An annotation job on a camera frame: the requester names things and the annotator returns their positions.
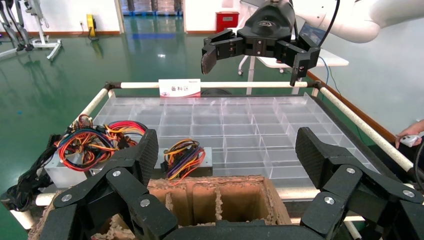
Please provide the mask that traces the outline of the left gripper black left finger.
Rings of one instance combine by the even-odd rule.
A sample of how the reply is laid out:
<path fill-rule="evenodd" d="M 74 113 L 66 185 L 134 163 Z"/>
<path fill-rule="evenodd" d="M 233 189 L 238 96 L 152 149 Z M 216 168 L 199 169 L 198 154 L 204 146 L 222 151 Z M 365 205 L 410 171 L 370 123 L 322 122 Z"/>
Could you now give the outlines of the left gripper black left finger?
<path fill-rule="evenodd" d="M 100 172 L 54 199 L 40 239 L 89 240 L 117 214 L 138 239 L 164 239 L 178 220 L 148 190 L 158 152 L 157 133 L 147 129 L 137 145 L 117 151 Z"/>

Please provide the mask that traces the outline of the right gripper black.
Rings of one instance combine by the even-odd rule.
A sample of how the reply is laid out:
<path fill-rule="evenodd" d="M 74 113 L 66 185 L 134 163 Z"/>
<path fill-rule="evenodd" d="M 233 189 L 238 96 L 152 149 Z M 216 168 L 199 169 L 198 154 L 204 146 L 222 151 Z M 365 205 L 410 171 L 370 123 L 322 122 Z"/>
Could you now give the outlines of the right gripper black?
<path fill-rule="evenodd" d="M 207 75 L 218 60 L 240 55 L 276 58 L 292 68 L 295 86 L 309 69 L 317 66 L 321 48 L 307 35 L 291 40 L 295 11 L 289 2 L 264 2 L 235 34 L 223 30 L 203 40 L 201 72 Z"/>

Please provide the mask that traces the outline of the person's hand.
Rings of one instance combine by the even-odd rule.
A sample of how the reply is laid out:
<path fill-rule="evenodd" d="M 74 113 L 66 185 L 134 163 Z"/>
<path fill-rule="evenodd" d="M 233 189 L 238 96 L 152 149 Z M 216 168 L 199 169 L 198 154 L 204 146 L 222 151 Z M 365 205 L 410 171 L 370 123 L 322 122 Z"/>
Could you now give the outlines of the person's hand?
<path fill-rule="evenodd" d="M 407 128 L 396 135 L 395 147 L 398 149 L 400 145 L 406 147 L 415 147 L 422 143 L 422 138 L 419 136 L 420 130 Z"/>

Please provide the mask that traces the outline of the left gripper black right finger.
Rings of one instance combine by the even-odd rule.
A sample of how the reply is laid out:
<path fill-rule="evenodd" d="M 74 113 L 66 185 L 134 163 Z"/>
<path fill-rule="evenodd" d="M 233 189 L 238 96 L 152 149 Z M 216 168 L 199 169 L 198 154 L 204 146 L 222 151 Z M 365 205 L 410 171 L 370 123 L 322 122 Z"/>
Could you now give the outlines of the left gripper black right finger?
<path fill-rule="evenodd" d="M 297 131 L 295 152 L 319 190 L 300 225 L 332 239 L 348 212 L 361 216 L 364 240 L 421 240 L 424 197 L 365 167 L 344 147 L 322 142 L 308 127 Z"/>

